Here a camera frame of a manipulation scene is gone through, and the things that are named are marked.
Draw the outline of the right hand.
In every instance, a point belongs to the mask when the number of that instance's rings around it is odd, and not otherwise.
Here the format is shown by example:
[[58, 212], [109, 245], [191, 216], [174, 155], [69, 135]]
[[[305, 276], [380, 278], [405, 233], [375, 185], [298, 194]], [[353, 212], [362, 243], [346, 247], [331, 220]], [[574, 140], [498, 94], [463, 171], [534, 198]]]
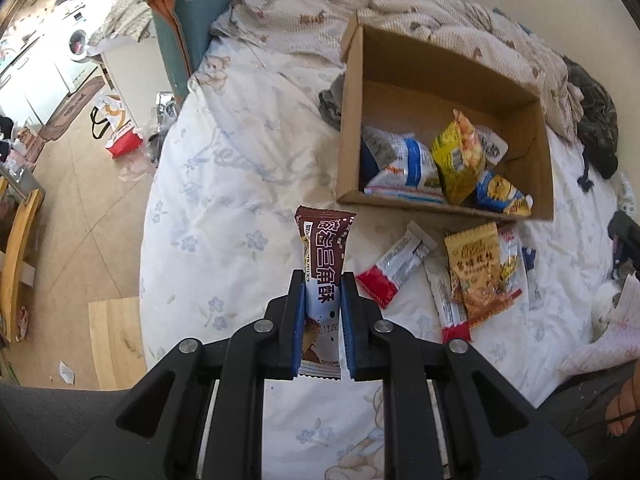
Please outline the right hand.
[[605, 411], [605, 419], [608, 421], [608, 433], [614, 437], [621, 437], [630, 429], [637, 418], [632, 412], [639, 408], [639, 395], [634, 388], [634, 381], [628, 379], [622, 390], [614, 396]]

